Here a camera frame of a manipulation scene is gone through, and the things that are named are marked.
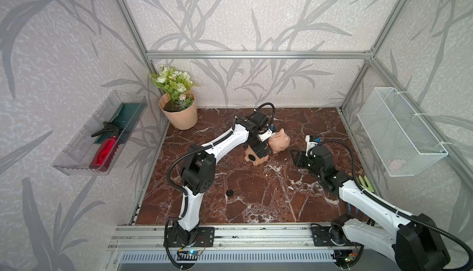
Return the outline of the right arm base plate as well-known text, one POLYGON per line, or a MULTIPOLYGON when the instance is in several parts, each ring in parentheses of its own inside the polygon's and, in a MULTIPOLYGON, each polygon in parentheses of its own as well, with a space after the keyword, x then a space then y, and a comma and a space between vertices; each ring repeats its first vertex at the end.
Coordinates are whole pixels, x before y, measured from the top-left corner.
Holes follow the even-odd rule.
POLYGON ((330 226, 322 226, 320 224, 311 224, 310 231, 314 246, 346 246, 347 241, 330 226))

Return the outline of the blue garden fork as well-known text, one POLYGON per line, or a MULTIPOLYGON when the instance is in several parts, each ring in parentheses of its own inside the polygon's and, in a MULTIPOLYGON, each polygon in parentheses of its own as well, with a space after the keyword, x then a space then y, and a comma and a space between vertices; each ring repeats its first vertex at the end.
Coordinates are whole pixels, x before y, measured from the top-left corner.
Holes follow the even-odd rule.
POLYGON ((352 216, 358 216, 359 212, 360 211, 356 206, 354 206, 350 203, 347 204, 347 213, 348 214, 350 214, 352 216))

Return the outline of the clear plastic wall tray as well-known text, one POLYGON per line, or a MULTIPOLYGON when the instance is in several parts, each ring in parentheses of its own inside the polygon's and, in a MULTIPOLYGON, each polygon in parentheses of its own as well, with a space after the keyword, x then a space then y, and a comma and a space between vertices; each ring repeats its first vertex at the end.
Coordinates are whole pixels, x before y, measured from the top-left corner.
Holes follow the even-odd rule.
POLYGON ((148 107, 143 95, 112 91, 52 166, 67 176, 106 176, 148 107))

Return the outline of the green cloth in tray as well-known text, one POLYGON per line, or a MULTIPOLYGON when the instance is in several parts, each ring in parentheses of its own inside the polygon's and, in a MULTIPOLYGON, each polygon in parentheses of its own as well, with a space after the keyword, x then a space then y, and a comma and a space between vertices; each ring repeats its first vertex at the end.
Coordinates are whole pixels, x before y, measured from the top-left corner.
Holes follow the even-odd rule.
MULTIPOLYGON (((119 136, 119 144, 126 143, 146 107, 146 103, 122 103, 118 107, 112 117, 112 120, 109 122, 116 124, 117 126, 123 129, 121 135, 119 136)), ((101 144, 105 139, 109 138, 109 136, 111 135, 111 132, 99 135, 95 143, 101 144)))

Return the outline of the red spray bottle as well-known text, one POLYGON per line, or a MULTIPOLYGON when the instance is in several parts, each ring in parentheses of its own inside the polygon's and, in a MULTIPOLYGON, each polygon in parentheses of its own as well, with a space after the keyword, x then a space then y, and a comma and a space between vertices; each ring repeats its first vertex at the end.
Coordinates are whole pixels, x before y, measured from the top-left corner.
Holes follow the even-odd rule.
POLYGON ((109 169, 119 147, 119 136, 123 131, 122 128, 110 122, 104 122, 103 125, 104 127, 92 134, 91 137, 97 137, 107 132, 111 132, 112 135, 101 143, 101 146, 89 165, 90 169, 100 172, 106 172, 109 169))

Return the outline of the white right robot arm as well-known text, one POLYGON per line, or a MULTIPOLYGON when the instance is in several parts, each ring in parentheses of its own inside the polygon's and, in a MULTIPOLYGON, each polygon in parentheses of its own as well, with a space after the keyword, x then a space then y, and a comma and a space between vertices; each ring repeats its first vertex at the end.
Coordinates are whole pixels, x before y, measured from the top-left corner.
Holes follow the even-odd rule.
POLYGON ((331 223, 336 237, 367 246, 394 261, 402 271, 445 271, 450 255, 443 240, 459 245, 468 255, 461 271, 473 268, 473 251, 458 237, 438 228, 425 214, 403 211, 363 187, 356 172, 341 172, 320 139, 310 138, 306 151, 291 150, 293 163, 318 178, 324 190, 361 210, 375 225, 343 214, 331 223))

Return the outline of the terracotta pot with flowers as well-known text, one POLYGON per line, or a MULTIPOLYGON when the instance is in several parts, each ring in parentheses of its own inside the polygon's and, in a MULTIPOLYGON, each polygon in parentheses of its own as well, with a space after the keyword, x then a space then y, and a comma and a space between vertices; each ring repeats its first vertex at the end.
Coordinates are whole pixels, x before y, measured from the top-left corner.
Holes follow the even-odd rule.
POLYGON ((194 127, 198 121, 197 103, 188 72, 160 65, 157 73, 150 77, 154 86, 164 92, 159 105, 170 123, 178 130, 194 127))

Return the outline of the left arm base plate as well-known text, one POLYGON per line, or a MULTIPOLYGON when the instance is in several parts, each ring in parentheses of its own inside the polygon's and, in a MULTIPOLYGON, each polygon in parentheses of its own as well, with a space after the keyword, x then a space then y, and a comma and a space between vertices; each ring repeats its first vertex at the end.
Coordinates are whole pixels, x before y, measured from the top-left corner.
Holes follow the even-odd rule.
POLYGON ((167 229, 163 246, 171 248, 185 246, 212 247, 214 238, 214 227, 197 227, 191 231, 187 231, 181 226, 172 226, 167 229))

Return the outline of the aluminium frame profile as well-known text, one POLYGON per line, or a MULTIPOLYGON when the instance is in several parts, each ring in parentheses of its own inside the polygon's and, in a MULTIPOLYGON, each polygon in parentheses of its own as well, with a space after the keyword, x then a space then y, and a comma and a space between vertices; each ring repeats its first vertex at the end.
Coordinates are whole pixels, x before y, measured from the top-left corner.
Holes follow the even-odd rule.
POLYGON ((352 98, 356 88, 361 84, 368 68, 373 68, 379 74, 379 77, 387 83, 390 87, 403 93, 403 98, 414 108, 418 113, 422 113, 420 105, 417 104, 411 95, 408 94, 405 87, 401 86, 394 76, 389 74, 387 68, 381 63, 378 58, 379 52, 382 46, 388 39, 389 34, 394 29, 395 25, 399 21, 402 13, 408 7, 411 0, 397 0, 392 12, 389 14, 388 19, 383 25, 379 36, 376 38, 373 46, 369 50, 364 51, 245 51, 245 50, 221 50, 221 51, 148 51, 138 33, 136 24, 133 20, 130 9, 128 8, 125 0, 115 0, 118 5, 119 11, 124 17, 125 23, 128 26, 132 37, 138 46, 141 59, 145 61, 145 65, 149 70, 153 70, 154 67, 151 63, 154 59, 197 59, 197 60, 210 60, 210 59, 285 59, 285 60, 315 60, 315 59, 335 59, 335 60, 363 60, 362 69, 358 72, 353 85, 350 87, 347 97, 342 102, 343 105, 352 98))

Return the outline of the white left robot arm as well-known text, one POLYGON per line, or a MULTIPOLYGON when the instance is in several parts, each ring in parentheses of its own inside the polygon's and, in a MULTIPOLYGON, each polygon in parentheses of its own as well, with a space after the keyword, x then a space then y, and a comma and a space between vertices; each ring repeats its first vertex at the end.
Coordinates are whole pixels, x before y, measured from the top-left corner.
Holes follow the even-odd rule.
POLYGON ((275 106, 263 103, 251 114, 234 118, 231 128, 219 137, 204 145, 193 144, 185 155, 173 162, 166 181, 182 192, 179 216, 169 218, 173 231, 185 235, 197 231, 203 195, 214 182, 216 165, 234 148, 247 146, 253 164, 268 158, 269 140, 275 134, 274 117, 275 106))

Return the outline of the pale pink piggy bank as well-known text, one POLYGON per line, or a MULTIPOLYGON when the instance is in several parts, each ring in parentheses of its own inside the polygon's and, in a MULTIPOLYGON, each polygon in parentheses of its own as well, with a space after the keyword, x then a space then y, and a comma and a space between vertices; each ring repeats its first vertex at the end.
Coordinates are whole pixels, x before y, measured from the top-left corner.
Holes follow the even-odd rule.
POLYGON ((291 142, 291 138, 284 129, 280 129, 269 139, 269 147, 273 153, 279 153, 286 150, 291 142))

